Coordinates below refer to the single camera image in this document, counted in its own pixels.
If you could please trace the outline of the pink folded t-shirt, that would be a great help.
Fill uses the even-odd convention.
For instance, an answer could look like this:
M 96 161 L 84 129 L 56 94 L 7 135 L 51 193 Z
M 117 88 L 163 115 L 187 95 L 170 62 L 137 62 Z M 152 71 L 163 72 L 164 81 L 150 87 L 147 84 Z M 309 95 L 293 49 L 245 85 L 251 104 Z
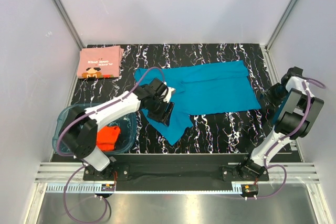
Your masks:
M 123 53 L 124 49 L 120 46 L 82 49 L 77 78 L 118 78 Z

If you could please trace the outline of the right connector box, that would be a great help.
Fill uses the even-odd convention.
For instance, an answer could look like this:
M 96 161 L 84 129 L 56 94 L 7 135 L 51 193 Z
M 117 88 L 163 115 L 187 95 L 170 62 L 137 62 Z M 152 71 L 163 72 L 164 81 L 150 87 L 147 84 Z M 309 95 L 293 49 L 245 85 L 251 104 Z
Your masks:
M 257 184 L 243 185 L 242 192 L 244 194 L 258 194 L 259 187 Z

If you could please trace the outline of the connector box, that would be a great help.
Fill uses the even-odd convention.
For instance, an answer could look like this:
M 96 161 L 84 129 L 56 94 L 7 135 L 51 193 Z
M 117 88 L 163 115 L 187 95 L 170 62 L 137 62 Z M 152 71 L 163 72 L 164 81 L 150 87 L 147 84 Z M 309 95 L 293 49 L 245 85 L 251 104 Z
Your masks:
M 115 191 L 115 184 L 102 184 L 101 191 Z
M 244 194 L 258 194 L 259 187 L 257 184 L 243 185 L 242 192 Z

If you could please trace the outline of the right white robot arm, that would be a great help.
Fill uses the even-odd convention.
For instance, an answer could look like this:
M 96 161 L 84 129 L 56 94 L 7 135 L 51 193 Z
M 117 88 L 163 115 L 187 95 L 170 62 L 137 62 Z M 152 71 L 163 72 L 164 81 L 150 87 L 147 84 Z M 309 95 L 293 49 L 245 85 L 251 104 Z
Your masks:
M 271 132 L 251 155 L 264 173 L 271 159 L 285 145 L 310 132 L 321 112 L 324 101 L 313 95 L 309 87 L 312 82 L 321 88 L 325 87 L 317 80 L 304 77 L 301 68 L 292 67 L 279 83 L 261 94 L 261 100 L 276 109 Z

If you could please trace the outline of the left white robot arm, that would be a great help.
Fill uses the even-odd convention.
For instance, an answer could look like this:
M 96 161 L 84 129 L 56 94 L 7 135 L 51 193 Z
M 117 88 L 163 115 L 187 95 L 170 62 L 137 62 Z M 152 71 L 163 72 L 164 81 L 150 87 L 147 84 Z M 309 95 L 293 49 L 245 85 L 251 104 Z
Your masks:
M 174 108 L 171 98 L 175 91 L 155 78 L 101 105 L 86 109 L 75 106 L 67 114 L 58 143 L 63 142 L 75 158 L 104 174 L 112 165 L 111 159 L 97 146 L 98 132 L 111 122 L 142 109 L 148 111 L 151 120 L 169 126 Z

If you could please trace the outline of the left aluminium frame post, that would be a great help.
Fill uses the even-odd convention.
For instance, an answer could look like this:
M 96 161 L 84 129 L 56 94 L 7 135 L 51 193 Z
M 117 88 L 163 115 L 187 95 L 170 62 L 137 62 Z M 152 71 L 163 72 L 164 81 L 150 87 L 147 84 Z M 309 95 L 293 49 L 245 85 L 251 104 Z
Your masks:
M 63 20 L 63 22 L 65 23 L 72 39 L 74 40 L 75 44 L 77 45 L 78 49 L 81 50 L 82 48 L 84 48 L 84 44 L 70 18 L 70 16 L 68 15 L 63 3 L 61 0 L 52 0 L 54 6 L 56 7 L 61 19 Z

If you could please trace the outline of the blue t-shirt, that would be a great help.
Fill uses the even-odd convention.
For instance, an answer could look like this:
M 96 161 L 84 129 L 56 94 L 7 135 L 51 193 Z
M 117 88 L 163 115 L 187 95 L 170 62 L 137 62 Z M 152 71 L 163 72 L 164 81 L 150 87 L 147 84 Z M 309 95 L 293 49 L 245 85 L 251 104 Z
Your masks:
M 171 98 L 174 108 L 169 126 L 148 119 L 173 145 L 183 136 L 186 128 L 192 127 L 191 116 L 260 109 L 248 75 L 242 61 L 232 61 L 162 71 L 153 69 L 150 72 L 139 68 L 134 77 L 141 84 L 149 84 L 154 78 L 165 80 L 169 87 L 175 89 Z

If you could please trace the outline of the aluminium frame post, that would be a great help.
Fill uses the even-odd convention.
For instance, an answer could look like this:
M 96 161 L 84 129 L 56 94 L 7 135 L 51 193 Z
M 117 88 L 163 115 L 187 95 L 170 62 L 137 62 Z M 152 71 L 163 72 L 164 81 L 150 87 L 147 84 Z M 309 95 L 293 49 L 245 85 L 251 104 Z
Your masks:
M 273 44 L 275 43 L 275 40 L 278 38 L 280 32 L 282 31 L 284 25 L 286 24 L 288 18 L 290 17 L 291 13 L 293 12 L 294 8 L 298 4 L 299 0 L 290 0 L 287 4 L 279 22 L 277 23 L 274 31 L 272 32 L 268 42 L 265 44 L 265 49 L 269 51 Z
M 52 0 L 54 6 L 56 7 L 61 19 L 63 20 L 63 22 L 65 23 L 72 39 L 74 40 L 75 44 L 77 45 L 78 49 L 81 50 L 82 48 L 84 48 L 84 44 L 70 18 L 70 16 L 68 15 L 63 3 L 61 0 Z

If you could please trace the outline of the clear blue plastic bin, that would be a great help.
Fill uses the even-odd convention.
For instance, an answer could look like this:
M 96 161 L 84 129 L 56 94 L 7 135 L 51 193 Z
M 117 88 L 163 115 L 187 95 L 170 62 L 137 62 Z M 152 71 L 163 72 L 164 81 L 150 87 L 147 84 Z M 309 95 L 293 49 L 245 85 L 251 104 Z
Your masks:
M 61 132 L 62 125 L 68 115 L 69 110 L 75 106 L 79 106 L 83 109 L 86 109 L 86 108 L 94 107 L 97 105 L 100 105 L 100 103 L 74 104 L 61 111 L 61 113 L 58 116 L 55 133 L 52 138 L 52 146 L 55 152 L 57 150 L 58 136 Z M 137 120 L 136 114 L 130 113 L 107 125 L 107 126 L 118 126 L 121 129 L 121 134 L 118 137 L 118 140 L 115 145 L 115 149 L 110 152 L 104 152 L 107 156 L 128 152 L 128 150 L 132 147 L 132 145 L 134 144 L 136 140 L 136 136 L 137 136 L 137 121 L 136 120 Z M 71 153 L 71 150 L 64 143 L 60 143 L 59 149 L 61 152 L 65 154 Z

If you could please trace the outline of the right aluminium frame post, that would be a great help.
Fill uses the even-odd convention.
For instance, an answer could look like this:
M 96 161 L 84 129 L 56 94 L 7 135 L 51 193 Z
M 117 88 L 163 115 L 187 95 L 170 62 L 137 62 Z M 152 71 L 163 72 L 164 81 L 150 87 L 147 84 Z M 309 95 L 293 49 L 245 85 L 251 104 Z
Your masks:
M 280 32 L 282 31 L 284 25 L 286 24 L 288 18 L 290 17 L 291 13 L 293 12 L 294 8 L 298 4 L 299 0 L 290 0 L 287 4 L 279 22 L 277 23 L 274 31 L 272 32 L 268 42 L 265 44 L 265 49 L 269 51 L 273 44 L 275 43 L 275 40 L 278 38 Z

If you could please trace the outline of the front aluminium rail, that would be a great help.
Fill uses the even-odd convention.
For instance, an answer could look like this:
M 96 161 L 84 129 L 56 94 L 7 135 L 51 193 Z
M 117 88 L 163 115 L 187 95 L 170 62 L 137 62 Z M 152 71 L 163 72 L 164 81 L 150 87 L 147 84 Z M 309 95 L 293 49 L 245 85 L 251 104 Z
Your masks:
M 224 182 L 245 183 L 280 183 L 286 177 L 287 183 L 317 184 L 319 178 L 311 163 L 281 163 L 273 164 L 273 168 L 263 172 L 259 178 L 255 175 L 243 177 L 235 171 L 235 164 L 218 165 L 211 163 L 118 163 L 102 172 L 92 166 L 84 168 L 75 175 L 75 181 L 131 181 L 137 178 L 160 179 L 216 179 Z

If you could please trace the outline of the orange t-shirt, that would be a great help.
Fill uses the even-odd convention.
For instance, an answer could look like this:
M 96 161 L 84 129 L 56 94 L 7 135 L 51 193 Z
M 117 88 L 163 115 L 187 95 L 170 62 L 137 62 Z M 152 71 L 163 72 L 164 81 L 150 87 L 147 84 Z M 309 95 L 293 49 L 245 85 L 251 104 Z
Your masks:
M 115 149 L 115 144 L 121 134 L 118 126 L 105 126 L 97 133 L 97 147 L 103 152 Z

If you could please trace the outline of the left connector box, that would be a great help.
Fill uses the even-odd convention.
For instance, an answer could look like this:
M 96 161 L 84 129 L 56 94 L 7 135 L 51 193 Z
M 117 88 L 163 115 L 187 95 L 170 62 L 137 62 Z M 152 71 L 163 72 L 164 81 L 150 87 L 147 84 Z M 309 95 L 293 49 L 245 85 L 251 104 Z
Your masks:
M 101 191 L 115 191 L 115 184 L 102 184 Z

